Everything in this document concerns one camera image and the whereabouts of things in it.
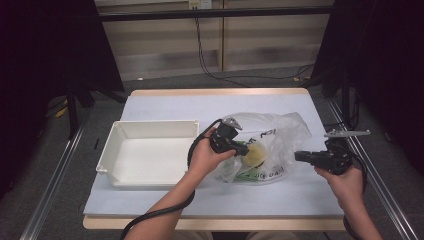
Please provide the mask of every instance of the wooden table edge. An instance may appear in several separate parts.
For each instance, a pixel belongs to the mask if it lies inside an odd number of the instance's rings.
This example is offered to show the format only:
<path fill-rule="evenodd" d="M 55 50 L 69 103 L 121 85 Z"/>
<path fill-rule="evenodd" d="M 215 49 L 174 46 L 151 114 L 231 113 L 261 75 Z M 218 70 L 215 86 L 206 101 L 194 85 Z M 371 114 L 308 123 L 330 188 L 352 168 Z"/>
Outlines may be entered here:
<path fill-rule="evenodd" d="M 131 96 L 309 94 L 305 88 L 211 88 L 134 90 Z"/>
<path fill-rule="evenodd" d="M 85 216 L 86 229 L 124 229 L 132 218 Z M 343 217 L 329 218 L 182 218 L 176 230 L 190 231 L 345 231 Z"/>

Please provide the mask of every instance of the white plastic tray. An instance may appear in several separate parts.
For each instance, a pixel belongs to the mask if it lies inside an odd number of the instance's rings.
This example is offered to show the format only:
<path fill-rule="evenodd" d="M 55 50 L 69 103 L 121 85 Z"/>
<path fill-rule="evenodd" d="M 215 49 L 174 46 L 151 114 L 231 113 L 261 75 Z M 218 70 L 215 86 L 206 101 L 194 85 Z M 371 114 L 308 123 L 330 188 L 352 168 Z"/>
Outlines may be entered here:
<path fill-rule="evenodd" d="M 116 187 L 169 188 L 198 135 L 198 121 L 114 122 L 96 170 Z"/>

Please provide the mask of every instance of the black cable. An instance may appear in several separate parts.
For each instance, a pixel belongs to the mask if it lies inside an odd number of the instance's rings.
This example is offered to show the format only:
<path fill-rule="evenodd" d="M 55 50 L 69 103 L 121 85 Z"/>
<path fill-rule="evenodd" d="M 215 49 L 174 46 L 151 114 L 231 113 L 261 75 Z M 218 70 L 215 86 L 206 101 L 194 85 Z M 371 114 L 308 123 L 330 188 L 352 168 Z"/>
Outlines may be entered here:
<path fill-rule="evenodd" d="M 343 217 L 343 225 L 346 229 L 346 232 L 349 233 L 349 235 L 355 239 L 355 240 L 362 240 L 362 238 L 360 236 L 358 236 L 358 234 L 353 231 L 352 226 L 350 226 L 349 221 L 347 220 L 346 216 Z"/>
<path fill-rule="evenodd" d="M 309 68 L 311 68 L 312 66 L 314 66 L 315 65 L 315 63 L 312 63 L 312 64 L 307 64 L 307 65 L 304 65 L 304 66 L 301 66 L 299 69 L 297 69 L 297 78 L 298 78 L 298 80 L 299 80 L 299 82 L 298 82 L 298 84 L 297 84 L 297 87 L 300 87 L 301 86 L 301 79 L 300 79 L 300 70 L 302 69 L 302 68 L 304 68 L 304 67 L 306 67 L 303 71 L 302 71 L 302 73 L 304 73 L 304 72 L 306 72 Z"/>
<path fill-rule="evenodd" d="M 289 79 L 289 78 L 294 78 L 296 76 L 299 76 L 300 74 L 306 72 L 311 66 L 314 65 L 314 64 L 308 64 L 308 65 L 301 66 L 298 69 L 297 74 L 291 75 L 291 76 L 286 76 L 286 77 L 270 77 L 270 76 L 254 76 L 254 75 L 234 75 L 234 76 L 225 76 L 225 77 L 214 76 L 212 73 L 209 72 L 209 70 L 207 69 L 207 66 L 205 64 L 205 59 L 204 59 L 204 56 L 203 56 L 202 41 L 201 41 L 201 37 L 200 37 L 199 19 L 195 18 L 195 21 L 196 21 L 196 29 L 197 29 L 197 42 L 198 42 L 198 48 L 199 48 L 198 52 L 199 52 L 200 66 L 202 68 L 202 71 L 205 73 L 205 75 L 210 77 L 210 78 L 214 78 L 216 80 L 226 81 L 226 82 L 234 83 L 234 84 L 246 87 L 246 88 L 250 88 L 247 85 L 244 85 L 244 84 L 239 83 L 239 82 L 231 81 L 231 80 L 228 80 L 228 79 L 231 79 L 231 78 L 265 78 L 265 79 L 284 80 L 284 79 Z"/>
<path fill-rule="evenodd" d="M 187 207 L 193 201 L 194 195 L 195 195 L 195 191 L 193 191 L 193 193 L 191 193 L 190 197 L 181 204 L 178 204 L 178 205 L 175 205 L 175 206 L 172 206 L 172 207 L 168 207 L 168 208 L 164 208 L 164 209 L 159 209 L 159 210 L 156 210 L 156 211 L 153 211 L 153 212 L 149 212 L 149 213 L 143 214 L 143 215 L 135 218 L 130 223 L 128 223 L 127 226 L 124 228 L 124 230 L 122 231 L 120 239 L 123 240 L 127 236 L 128 232 L 131 230 L 132 227 L 134 227 L 136 224 L 138 224 L 138 223 L 140 223 L 144 220 L 184 209 L 185 207 Z"/>
<path fill-rule="evenodd" d="M 328 236 L 328 234 L 326 232 L 323 232 L 325 238 L 327 238 L 327 240 L 331 240 L 330 236 Z"/>
<path fill-rule="evenodd" d="M 222 119 L 218 119 L 218 120 L 214 121 L 209 127 L 207 127 L 193 141 L 193 143 L 191 144 L 190 149 L 188 151 L 188 154 L 187 154 L 187 166 L 188 167 L 190 167 L 191 157 L 193 156 L 193 151 L 196 148 L 197 144 L 202 139 L 206 138 L 205 137 L 205 133 L 207 131 L 209 131 L 213 126 L 215 126 L 215 124 L 217 124 L 218 122 L 222 122 Z M 195 194 L 196 194 L 196 191 L 193 191 L 191 193 L 191 195 L 188 197 L 187 200 L 185 200 L 184 202 L 182 202 L 182 203 L 180 203 L 178 205 L 175 205 L 175 206 L 172 206 L 172 207 L 168 207 L 168 208 L 164 208 L 164 209 L 159 209 L 159 210 L 156 210 L 156 211 L 153 211 L 153 212 L 149 212 L 149 213 L 143 214 L 143 215 L 141 215 L 141 216 L 133 219 L 131 222 L 129 222 L 127 224 L 127 226 L 125 226 L 124 230 L 121 233 L 120 239 L 123 240 L 127 236 L 128 232 L 131 230 L 131 228 L 133 228 L 136 224 L 138 224 L 138 223 L 140 223 L 140 222 L 142 222 L 144 220 L 147 220 L 147 219 L 150 219 L 150 218 L 154 218 L 154 217 L 157 217 L 157 216 L 160 216 L 160 215 L 164 215 L 164 214 L 169 214 L 169 213 L 176 212 L 176 211 L 179 211 L 179 210 L 184 209 L 185 207 L 187 207 L 188 205 L 190 205 L 190 203 L 193 201 Z"/>
<path fill-rule="evenodd" d="M 355 100 L 353 102 L 353 109 L 352 109 L 352 116 L 350 119 L 352 120 L 353 124 L 351 127 L 351 130 L 355 130 L 356 127 L 359 124 L 359 106 L 360 106 L 361 98 L 358 94 L 358 92 L 355 90 Z"/>

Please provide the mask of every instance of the plastic bag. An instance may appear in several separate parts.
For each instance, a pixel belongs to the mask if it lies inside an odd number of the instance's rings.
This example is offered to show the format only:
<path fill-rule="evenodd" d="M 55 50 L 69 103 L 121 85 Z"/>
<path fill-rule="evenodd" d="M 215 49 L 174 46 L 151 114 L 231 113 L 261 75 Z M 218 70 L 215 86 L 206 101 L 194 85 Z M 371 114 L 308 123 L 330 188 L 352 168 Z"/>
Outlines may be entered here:
<path fill-rule="evenodd" d="M 235 141 L 248 145 L 246 156 L 232 157 L 218 165 L 214 176 L 223 182 L 262 185 L 287 178 L 294 170 L 294 152 L 311 133 L 298 113 L 285 115 L 235 113 L 243 127 Z"/>

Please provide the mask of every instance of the metal rail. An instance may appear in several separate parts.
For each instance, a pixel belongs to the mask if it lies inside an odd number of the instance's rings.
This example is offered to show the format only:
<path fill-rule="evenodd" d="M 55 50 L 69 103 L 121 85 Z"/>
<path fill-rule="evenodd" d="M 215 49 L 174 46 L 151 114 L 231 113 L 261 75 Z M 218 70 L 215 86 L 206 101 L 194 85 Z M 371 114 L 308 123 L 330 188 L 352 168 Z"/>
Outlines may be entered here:
<path fill-rule="evenodd" d="M 329 100 L 330 109 L 334 114 L 334 117 L 337 121 L 342 122 L 342 112 L 339 107 L 339 105 L 334 100 Z M 341 123 L 340 126 L 342 127 L 342 130 L 347 131 L 347 127 Z M 353 151 L 360 156 L 368 167 L 368 180 L 374 187 L 374 190 L 376 191 L 377 195 L 379 196 L 381 202 L 384 205 L 384 208 L 386 209 L 387 213 L 389 214 L 390 218 L 392 219 L 392 222 L 396 226 L 397 230 L 399 231 L 399 234 L 402 236 L 402 239 L 404 240 L 411 240 L 419 238 L 417 237 L 416 233 L 412 229 L 411 224 L 409 223 L 405 213 L 400 208 L 399 204 L 394 199 L 393 195 L 390 193 L 389 189 L 387 188 L 386 184 L 384 184 L 383 179 L 380 177 L 380 174 L 378 173 L 377 169 L 375 168 L 374 164 L 372 163 L 371 159 L 367 155 L 365 149 L 362 147 L 361 143 L 359 142 L 357 137 L 349 137 L 347 138 L 350 147 L 352 147 Z"/>
<path fill-rule="evenodd" d="M 278 15 L 311 15 L 330 14 L 335 11 L 351 11 L 352 7 L 310 6 L 283 8 L 239 8 L 239 9 L 207 9 L 207 10 L 178 10 L 160 12 L 136 13 L 102 13 L 96 17 L 80 16 L 81 19 L 96 19 L 102 22 L 161 20 L 185 18 L 216 18 L 216 17 L 249 17 L 249 16 L 278 16 Z"/>
<path fill-rule="evenodd" d="M 59 189 L 59 185 L 62 181 L 63 176 L 65 175 L 66 169 L 74 155 L 74 152 L 78 146 L 79 140 L 81 139 L 81 135 L 83 130 L 87 124 L 91 109 L 88 110 L 84 115 L 81 121 L 81 125 L 79 126 L 77 132 L 74 137 L 68 140 L 68 144 L 59 160 L 59 163 L 53 173 L 52 178 L 50 179 L 47 188 L 38 202 L 37 208 L 32 214 L 30 220 L 28 221 L 24 232 L 21 235 L 20 240 L 35 240 L 38 237 L 38 234 L 41 231 L 41 228 L 44 224 L 44 221 L 47 217 L 47 214 L 52 206 L 54 196 Z"/>

